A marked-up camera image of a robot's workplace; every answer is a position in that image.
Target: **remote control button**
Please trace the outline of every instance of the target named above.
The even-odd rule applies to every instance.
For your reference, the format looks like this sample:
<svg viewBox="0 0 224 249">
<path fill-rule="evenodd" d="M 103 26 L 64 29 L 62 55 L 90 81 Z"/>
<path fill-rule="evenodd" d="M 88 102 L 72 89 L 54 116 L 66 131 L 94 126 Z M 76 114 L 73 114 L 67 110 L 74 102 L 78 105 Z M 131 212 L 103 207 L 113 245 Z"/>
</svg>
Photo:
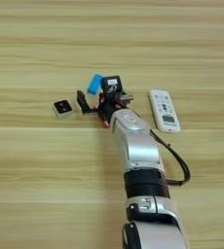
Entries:
<svg viewBox="0 0 224 249">
<path fill-rule="evenodd" d="M 167 111 L 168 110 L 167 105 L 163 104 L 163 109 L 164 111 Z"/>
</svg>

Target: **silver robot arm segment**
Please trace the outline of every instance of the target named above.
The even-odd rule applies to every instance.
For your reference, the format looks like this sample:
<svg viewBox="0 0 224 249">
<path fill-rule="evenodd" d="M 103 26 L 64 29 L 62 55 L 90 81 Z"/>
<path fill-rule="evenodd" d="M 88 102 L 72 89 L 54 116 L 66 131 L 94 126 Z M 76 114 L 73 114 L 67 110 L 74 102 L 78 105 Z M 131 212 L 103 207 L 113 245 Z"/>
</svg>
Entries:
<svg viewBox="0 0 224 249">
<path fill-rule="evenodd" d="M 149 125 L 130 109 L 115 111 L 110 125 L 122 153 L 128 197 L 124 248 L 189 249 Z"/>
</svg>

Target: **black band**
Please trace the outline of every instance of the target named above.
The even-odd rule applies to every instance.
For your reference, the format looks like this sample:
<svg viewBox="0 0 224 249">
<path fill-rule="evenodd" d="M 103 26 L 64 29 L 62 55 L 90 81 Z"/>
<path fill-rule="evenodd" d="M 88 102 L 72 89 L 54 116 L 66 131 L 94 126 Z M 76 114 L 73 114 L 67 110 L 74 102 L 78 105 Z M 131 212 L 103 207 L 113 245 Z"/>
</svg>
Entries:
<svg viewBox="0 0 224 249">
<path fill-rule="evenodd" d="M 124 174 L 128 198 L 134 196 L 162 196 L 169 198 L 165 174 L 158 169 L 131 170 Z"/>
<path fill-rule="evenodd" d="M 124 249 L 141 249 L 139 233 L 134 222 L 124 225 L 123 248 Z"/>
</svg>

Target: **black small object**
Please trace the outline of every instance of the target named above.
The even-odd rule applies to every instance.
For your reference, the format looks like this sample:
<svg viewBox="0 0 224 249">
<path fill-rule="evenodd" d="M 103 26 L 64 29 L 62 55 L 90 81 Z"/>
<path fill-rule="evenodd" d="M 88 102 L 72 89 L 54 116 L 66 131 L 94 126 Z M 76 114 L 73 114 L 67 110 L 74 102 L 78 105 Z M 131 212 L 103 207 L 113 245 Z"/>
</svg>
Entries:
<svg viewBox="0 0 224 249">
<path fill-rule="evenodd" d="M 97 114 L 97 109 L 90 108 L 90 106 L 88 105 L 88 103 L 86 101 L 85 94 L 81 90 L 77 91 L 77 102 L 79 103 L 80 107 L 82 108 L 82 113 L 84 115 Z"/>
<path fill-rule="evenodd" d="M 54 109 L 59 117 L 66 117 L 69 115 L 73 109 L 67 100 L 61 100 L 54 103 Z"/>
</svg>

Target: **wooden table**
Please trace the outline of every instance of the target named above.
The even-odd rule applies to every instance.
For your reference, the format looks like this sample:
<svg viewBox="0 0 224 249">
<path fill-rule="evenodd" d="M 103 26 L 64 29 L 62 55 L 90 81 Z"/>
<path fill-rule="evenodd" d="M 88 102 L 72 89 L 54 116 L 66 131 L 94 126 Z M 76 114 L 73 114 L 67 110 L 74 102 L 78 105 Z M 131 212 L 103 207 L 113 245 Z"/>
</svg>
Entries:
<svg viewBox="0 0 224 249">
<path fill-rule="evenodd" d="M 121 248 L 119 153 L 75 101 L 93 73 L 120 75 L 154 128 L 147 91 L 171 93 L 182 132 L 158 133 L 193 175 L 171 195 L 191 248 L 224 248 L 224 0 L 0 0 L 0 249 Z"/>
</svg>

